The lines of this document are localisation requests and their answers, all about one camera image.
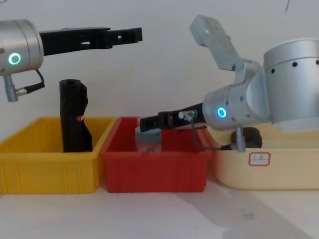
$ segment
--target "cable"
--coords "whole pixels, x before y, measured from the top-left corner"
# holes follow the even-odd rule
[[[35,71],[38,73],[38,75],[39,75],[39,77],[41,79],[41,82],[37,83],[37,84],[34,84],[34,85],[31,85],[31,86],[24,87],[24,89],[26,90],[27,94],[30,94],[33,91],[37,91],[37,90],[40,90],[41,88],[45,87],[44,78],[43,78],[41,72],[39,70],[35,70]]]
[[[39,77],[41,79],[41,82],[44,84],[44,78],[43,78],[41,72],[38,69],[36,69],[35,71],[38,73],[38,75],[39,75]]]
[[[199,126],[199,127],[195,127],[195,129],[205,129],[205,128],[207,128],[207,126],[205,126],[205,125]],[[190,129],[191,129],[191,128],[177,128],[176,130],[183,132],[183,131],[188,131],[188,130],[190,130]]]
[[[208,150],[213,150],[213,151],[221,150],[221,148],[218,148],[218,147],[207,147],[207,146],[204,146],[204,145],[200,144],[197,141],[197,137],[196,137],[197,133],[196,133],[196,127],[195,127],[195,124],[194,124],[194,119],[191,119],[190,123],[191,123],[191,128],[192,128],[192,131],[193,131],[193,140],[194,140],[195,145],[198,148],[208,149]]]

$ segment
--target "black object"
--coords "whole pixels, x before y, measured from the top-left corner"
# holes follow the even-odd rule
[[[79,80],[60,81],[60,116],[64,152],[92,151],[92,136],[84,124],[87,88]]]
[[[39,70],[35,70],[35,71],[38,73],[38,75],[39,75],[39,77],[41,79],[41,82],[37,83],[37,84],[34,84],[34,85],[31,85],[31,86],[25,86],[24,89],[26,90],[27,94],[30,94],[33,91],[37,91],[37,90],[40,90],[40,89],[45,87],[44,78],[43,78],[41,72]]]
[[[180,119],[178,117],[178,113],[181,111],[197,111],[197,117],[194,118],[193,123],[204,123],[206,122],[204,115],[203,115],[203,103],[190,106],[178,111],[164,111],[159,112],[157,116],[151,116],[140,119],[140,127],[141,132],[148,131],[154,128],[176,128],[190,124],[190,122]]]
[[[143,40],[141,28],[68,28],[40,32],[40,36],[45,56],[90,49],[110,49],[115,45]]]
[[[246,142],[246,148],[261,148],[263,145],[263,138],[257,128],[245,127],[243,128],[243,135]],[[236,144],[236,131],[230,136],[231,144],[221,146],[221,150],[233,150],[232,144]]]

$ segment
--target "black bracket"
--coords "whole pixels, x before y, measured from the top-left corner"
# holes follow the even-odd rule
[[[110,49],[115,45],[132,44],[143,40],[142,29],[110,30],[110,28],[68,28],[40,32],[44,55],[66,52]]]
[[[145,132],[154,128],[172,129],[190,124],[190,122],[178,117],[178,113],[182,111],[197,111],[197,117],[194,119],[194,123],[204,123],[206,120],[204,118],[202,108],[203,103],[200,103],[178,111],[164,111],[159,112],[157,116],[142,118],[140,119],[141,132]]]

